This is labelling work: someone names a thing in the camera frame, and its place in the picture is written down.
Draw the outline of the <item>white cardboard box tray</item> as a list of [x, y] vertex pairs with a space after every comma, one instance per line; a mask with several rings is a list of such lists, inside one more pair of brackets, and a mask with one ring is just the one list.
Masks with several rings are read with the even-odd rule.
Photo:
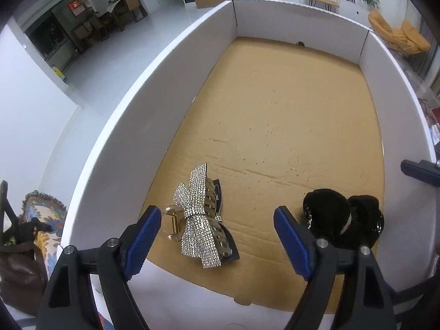
[[152, 329], [282, 329], [305, 287], [274, 210], [332, 188], [378, 198], [384, 278], [428, 277], [439, 206], [403, 160], [434, 161], [417, 95], [381, 40], [324, 10], [274, 0], [215, 7], [173, 40], [110, 116], [69, 205], [63, 246], [117, 237], [207, 163], [240, 259], [205, 269], [160, 235], [129, 285]]

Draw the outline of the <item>floral cushion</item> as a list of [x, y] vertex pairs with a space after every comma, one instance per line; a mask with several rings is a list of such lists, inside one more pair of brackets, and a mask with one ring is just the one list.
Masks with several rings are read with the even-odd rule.
[[42, 252], [48, 276], [57, 263], [57, 251], [61, 247], [66, 216], [66, 206], [50, 194], [35, 190], [28, 193], [22, 201], [20, 218], [24, 222], [37, 218], [41, 223], [51, 227], [51, 231], [38, 231], [34, 240]]

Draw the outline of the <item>brown leather bag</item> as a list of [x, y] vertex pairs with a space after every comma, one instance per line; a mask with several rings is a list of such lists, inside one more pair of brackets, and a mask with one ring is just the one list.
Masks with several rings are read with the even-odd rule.
[[7, 305], [37, 316], [47, 284], [43, 255], [33, 242], [1, 246], [1, 298]]

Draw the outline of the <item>rhinestone bow hair clip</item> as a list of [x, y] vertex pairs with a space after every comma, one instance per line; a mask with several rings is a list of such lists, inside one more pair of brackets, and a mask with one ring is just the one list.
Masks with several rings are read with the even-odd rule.
[[220, 180], [209, 178], [207, 172], [207, 163], [191, 170], [189, 182], [179, 183], [173, 204], [164, 211], [172, 225], [167, 238], [180, 244], [182, 255], [199, 259], [205, 269], [240, 259], [235, 240], [221, 218]]

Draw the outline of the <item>wooden bench stool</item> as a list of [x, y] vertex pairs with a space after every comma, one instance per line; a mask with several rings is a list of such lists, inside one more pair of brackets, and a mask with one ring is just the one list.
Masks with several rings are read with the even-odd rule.
[[328, 10], [332, 7], [339, 8], [339, 3], [336, 0], [309, 0], [309, 5], [315, 6], [316, 2], [324, 3], [325, 8]]

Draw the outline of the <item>yellow lounge chair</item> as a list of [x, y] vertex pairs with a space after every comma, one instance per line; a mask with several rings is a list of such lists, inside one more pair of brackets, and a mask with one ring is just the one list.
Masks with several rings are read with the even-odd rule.
[[415, 55], [424, 53], [431, 47], [408, 20], [403, 20], [400, 28], [392, 28], [377, 10], [372, 10], [368, 14], [368, 21], [374, 33], [393, 51]]

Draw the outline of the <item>black fluffy hair clip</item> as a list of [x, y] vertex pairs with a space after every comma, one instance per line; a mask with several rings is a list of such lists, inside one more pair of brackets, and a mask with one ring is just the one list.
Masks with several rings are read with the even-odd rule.
[[329, 188], [320, 188], [306, 194], [303, 211], [307, 227], [314, 237], [335, 244], [348, 222], [351, 207], [344, 195]]
[[379, 200], [371, 195], [348, 198], [351, 207], [351, 222], [340, 235], [337, 247], [357, 250], [361, 246], [372, 248], [384, 228], [384, 216]]

